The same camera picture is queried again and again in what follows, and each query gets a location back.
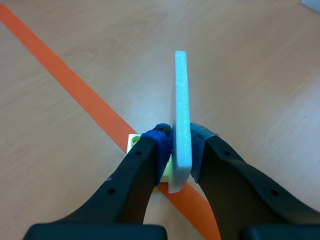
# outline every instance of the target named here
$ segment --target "black plastic arm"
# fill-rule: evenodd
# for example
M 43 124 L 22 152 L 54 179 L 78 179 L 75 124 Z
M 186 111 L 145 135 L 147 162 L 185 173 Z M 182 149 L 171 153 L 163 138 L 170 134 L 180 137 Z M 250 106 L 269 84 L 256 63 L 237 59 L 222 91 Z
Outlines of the black plastic arm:
M 156 184 L 157 142 L 141 138 L 114 173 L 61 221 L 142 224 Z
M 258 224 L 320 223 L 319 212 L 247 164 L 218 136 L 205 142 L 198 183 L 222 240 L 240 239 L 243 228 Z

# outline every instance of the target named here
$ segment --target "styrofoam sheet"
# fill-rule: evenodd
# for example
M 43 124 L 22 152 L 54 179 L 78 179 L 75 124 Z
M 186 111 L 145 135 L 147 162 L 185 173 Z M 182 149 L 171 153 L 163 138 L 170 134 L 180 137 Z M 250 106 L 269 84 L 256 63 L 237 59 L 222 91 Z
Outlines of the styrofoam sheet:
M 301 3 L 320 14 L 320 0 L 302 0 Z
M 175 52 L 175 83 L 172 98 L 173 146 L 169 162 L 169 193 L 179 192 L 192 168 L 187 54 Z

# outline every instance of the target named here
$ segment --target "orange tape line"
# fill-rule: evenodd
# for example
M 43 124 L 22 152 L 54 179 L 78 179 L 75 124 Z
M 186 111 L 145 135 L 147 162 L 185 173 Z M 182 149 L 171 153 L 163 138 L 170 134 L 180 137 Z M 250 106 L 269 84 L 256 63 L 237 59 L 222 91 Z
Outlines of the orange tape line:
M 106 134 L 126 152 L 128 134 L 136 133 L 106 104 L 75 72 L 44 44 L 4 4 L 0 4 L 0 20 L 33 54 L 48 72 L 64 87 L 79 105 L 95 120 Z M 190 184 L 175 194 L 168 194 L 168 184 L 158 189 L 208 240 L 220 240 L 215 217 L 209 203 Z

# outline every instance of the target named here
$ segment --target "wood grain surface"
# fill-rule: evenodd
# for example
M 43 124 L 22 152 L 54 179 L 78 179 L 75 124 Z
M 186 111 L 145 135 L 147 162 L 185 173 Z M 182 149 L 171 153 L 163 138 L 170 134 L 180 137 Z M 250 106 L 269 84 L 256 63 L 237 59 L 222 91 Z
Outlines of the wood grain surface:
M 320 15 L 299 0 L 0 3 L 137 132 L 170 121 L 186 51 L 191 120 L 320 211 Z M 123 157 L 0 23 L 0 238 L 73 212 Z M 145 223 L 202 239 L 157 189 Z

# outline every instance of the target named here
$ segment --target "white foam piece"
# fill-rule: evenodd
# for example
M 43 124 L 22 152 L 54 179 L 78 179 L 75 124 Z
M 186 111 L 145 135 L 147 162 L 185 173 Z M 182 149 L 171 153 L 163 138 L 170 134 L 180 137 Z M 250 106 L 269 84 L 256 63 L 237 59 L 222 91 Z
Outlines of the white foam piece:
M 302 0 L 301 3 L 320 14 L 320 0 Z
M 175 84 L 172 98 L 172 158 L 169 162 L 169 193 L 179 192 L 192 168 L 187 54 L 175 52 Z

